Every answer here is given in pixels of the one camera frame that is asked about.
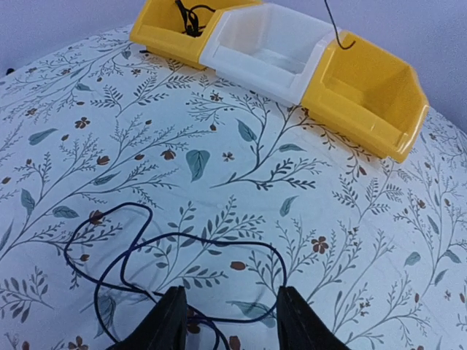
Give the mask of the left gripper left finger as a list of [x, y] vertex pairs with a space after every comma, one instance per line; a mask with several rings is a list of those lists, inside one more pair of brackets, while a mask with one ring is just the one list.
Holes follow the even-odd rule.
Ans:
[[184, 350], [187, 333], [184, 287], [170, 287], [117, 350]]

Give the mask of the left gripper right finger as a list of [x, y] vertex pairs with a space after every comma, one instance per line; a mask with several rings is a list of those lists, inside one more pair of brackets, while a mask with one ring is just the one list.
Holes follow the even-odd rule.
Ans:
[[294, 287], [277, 295], [277, 334], [280, 350], [349, 350], [324, 324]]

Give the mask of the floral table mat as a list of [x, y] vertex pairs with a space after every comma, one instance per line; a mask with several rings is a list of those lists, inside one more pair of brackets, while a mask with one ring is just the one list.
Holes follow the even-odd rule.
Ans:
[[351, 349], [466, 347], [466, 135], [404, 163], [122, 28], [1, 81], [1, 347], [105, 349], [187, 291], [221, 349], [277, 349], [294, 286]]

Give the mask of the near yellow bin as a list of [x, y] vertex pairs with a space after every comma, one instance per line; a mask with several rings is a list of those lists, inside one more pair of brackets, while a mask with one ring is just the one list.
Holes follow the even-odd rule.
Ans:
[[332, 41], [301, 99], [309, 115], [380, 158], [402, 163], [430, 109], [416, 71], [364, 38]]

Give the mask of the yellow bin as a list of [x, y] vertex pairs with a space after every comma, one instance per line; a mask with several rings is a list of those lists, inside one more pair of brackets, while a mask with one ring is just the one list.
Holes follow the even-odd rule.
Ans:
[[402, 163], [430, 109], [416, 71], [364, 38], [332, 41], [301, 99], [309, 115], [380, 158]]
[[148, 0], [130, 33], [130, 40], [150, 53], [204, 69], [201, 54], [221, 16], [261, 1]]

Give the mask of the white translucent bin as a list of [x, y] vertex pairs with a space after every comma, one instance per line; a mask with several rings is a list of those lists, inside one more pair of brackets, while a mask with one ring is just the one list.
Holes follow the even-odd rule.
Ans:
[[334, 39], [330, 23], [262, 3], [225, 11], [200, 62], [245, 89], [284, 106], [298, 105]]

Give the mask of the far yellow bin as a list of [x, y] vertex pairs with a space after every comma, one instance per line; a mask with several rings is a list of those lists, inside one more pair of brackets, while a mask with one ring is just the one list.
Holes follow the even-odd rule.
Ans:
[[148, 0], [130, 33], [130, 40], [150, 53], [204, 69], [201, 54], [221, 16], [261, 1]]

